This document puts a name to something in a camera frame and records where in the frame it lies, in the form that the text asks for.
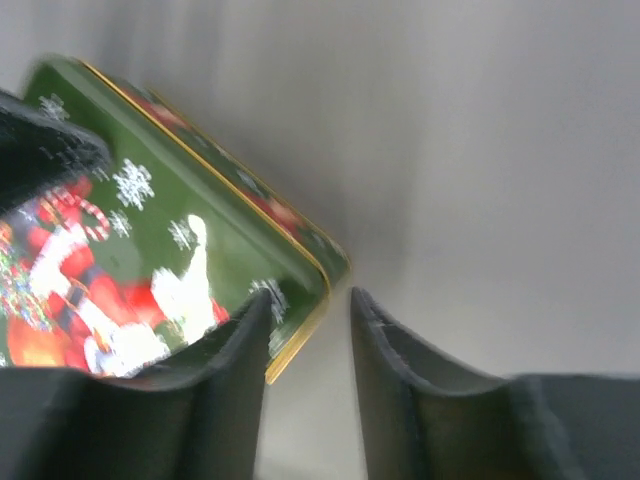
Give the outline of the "green christmas cookie tin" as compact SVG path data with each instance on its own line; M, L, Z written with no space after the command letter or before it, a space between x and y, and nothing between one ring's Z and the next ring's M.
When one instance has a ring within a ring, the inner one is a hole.
M321 228L277 194L246 165L201 131L157 92L112 77L116 91L162 133L226 184L270 227L301 249L329 290L349 273L344 250Z

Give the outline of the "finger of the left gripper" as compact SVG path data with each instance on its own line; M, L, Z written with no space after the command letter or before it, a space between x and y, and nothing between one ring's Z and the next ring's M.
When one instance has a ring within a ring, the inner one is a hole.
M1 213L112 163L93 132L1 93Z

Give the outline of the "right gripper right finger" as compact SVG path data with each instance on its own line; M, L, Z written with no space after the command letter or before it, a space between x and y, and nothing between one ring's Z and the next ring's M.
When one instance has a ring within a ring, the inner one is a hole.
M364 289L352 355L371 479L635 479L639 382L476 370L426 342Z

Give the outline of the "gold tin lid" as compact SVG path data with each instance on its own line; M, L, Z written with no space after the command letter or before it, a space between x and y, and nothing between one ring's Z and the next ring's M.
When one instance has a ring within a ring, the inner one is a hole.
M47 56L25 104L89 130L112 163L1 217L1 362L125 376L271 296L266 379L313 333L331 290L301 249L86 62Z

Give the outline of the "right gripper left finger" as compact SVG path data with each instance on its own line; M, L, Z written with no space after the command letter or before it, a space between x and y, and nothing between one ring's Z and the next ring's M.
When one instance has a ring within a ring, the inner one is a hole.
M249 479L269 360L271 297L131 378L1 372L5 479Z

